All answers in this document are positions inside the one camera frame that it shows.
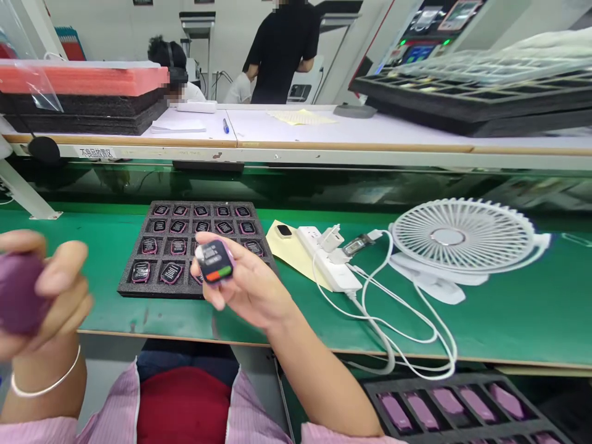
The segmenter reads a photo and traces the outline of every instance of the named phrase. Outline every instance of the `hand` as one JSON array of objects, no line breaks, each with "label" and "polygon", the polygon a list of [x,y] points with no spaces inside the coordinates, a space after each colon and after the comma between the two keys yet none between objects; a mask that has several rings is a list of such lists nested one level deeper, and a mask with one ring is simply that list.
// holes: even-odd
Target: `hand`
[{"label": "hand", "polygon": [[[231,279],[222,281],[217,288],[203,283],[203,296],[216,310],[221,311],[227,305],[249,324],[265,332],[298,313],[288,290],[259,257],[233,240],[214,233],[200,232],[195,239],[200,244],[217,239],[223,241],[236,261]],[[199,276],[200,273],[197,259],[193,258],[191,274]]]},{"label": "hand", "polygon": [[[0,251],[33,252],[41,259],[46,256],[45,238],[28,230],[0,234]],[[31,353],[53,338],[75,332],[93,307],[88,293],[88,281],[80,274],[88,256],[86,244],[73,240],[60,245],[35,284],[41,297],[53,299],[45,320],[35,337],[10,335],[0,330],[0,361]]]}]

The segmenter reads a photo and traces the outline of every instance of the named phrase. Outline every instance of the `worker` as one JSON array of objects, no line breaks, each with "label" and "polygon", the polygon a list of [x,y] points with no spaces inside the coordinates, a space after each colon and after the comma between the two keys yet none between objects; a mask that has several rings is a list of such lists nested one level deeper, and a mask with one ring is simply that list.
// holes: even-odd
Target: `worker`
[{"label": "worker", "polygon": [[[196,236],[202,245],[216,239],[223,239],[236,265],[231,280],[219,287],[204,284],[204,297],[216,310],[228,307],[267,335],[310,418],[302,426],[302,442],[399,443],[383,436],[368,397],[316,336],[271,268],[232,240],[209,232]],[[46,241],[32,231],[7,232],[0,234],[0,251],[44,257]],[[53,305],[34,337],[0,331],[0,360],[12,360],[14,372],[6,382],[10,391],[0,416],[0,443],[290,442],[267,416],[236,362],[227,356],[192,359],[162,347],[140,354],[138,363],[117,379],[103,409],[76,437],[87,378],[76,330],[93,306],[81,272],[87,252],[86,245],[71,241],[47,260],[35,288]],[[190,271],[200,275],[195,260]],[[175,342],[164,343],[172,347]]]},{"label": "worker", "polygon": [[245,105],[251,103],[251,83],[255,80],[255,77],[249,77],[247,75],[248,70],[248,67],[244,68],[243,72],[234,79],[223,103]]},{"label": "worker", "polygon": [[202,90],[197,85],[187,82],[187,56],[177,42],[165,42],[162,35],[151,38],[148,47],[148,60],[169,68],[168,92],[171,106],[176,106],[179,100],[206,101]]},{"label": "worker", "polygon": [[285,104],[295,72],[310,72],[319,46],[321,17],[307,0],[277,0],[259,26],[247,63],[257,77],[253,104]]}]

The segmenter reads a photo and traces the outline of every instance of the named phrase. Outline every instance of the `headphones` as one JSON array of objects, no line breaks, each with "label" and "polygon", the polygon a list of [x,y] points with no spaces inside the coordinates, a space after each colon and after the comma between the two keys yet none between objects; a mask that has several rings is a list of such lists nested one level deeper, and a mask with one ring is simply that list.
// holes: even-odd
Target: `headphones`
[{"label": "headphones", "polygon": [[166,42],[166,48],[168,50],[168,60],[169,60],[169,67],[168,67],[168,74],[170,77],[170,83],[172,85],[183,85],[189,81],[189,75],[185,68],[177,68],[175,67],[175,63],[173,62],[173,47],[171,46],[170,42]]}]

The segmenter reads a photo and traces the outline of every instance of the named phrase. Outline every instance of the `stack of foam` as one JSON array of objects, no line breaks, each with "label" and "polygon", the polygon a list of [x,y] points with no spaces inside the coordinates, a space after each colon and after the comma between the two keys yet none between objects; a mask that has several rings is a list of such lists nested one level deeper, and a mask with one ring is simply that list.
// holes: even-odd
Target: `stack of foam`
[{"label": "stack of foam", "polygon": [[[0,79],[0,113],[19,133],[139,136],[167,109],[168,70],[151,62],[0,60]],[[63,113],[36,106],[51,93]]]}]

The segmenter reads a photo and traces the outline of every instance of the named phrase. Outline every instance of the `white desk fan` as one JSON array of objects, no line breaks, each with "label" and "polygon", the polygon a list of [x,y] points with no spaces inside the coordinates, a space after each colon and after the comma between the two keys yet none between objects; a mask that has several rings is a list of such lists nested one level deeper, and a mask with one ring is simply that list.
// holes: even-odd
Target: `white desk fan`
[{"label": "white desk fan", "polygon": [[525,267],[551,242],[523,214],[479,199],[433,200],[412,208],[388,227],[401,250],[389,261],[433,298],[465,300],[457,285],[483,284],[491,273]]}]

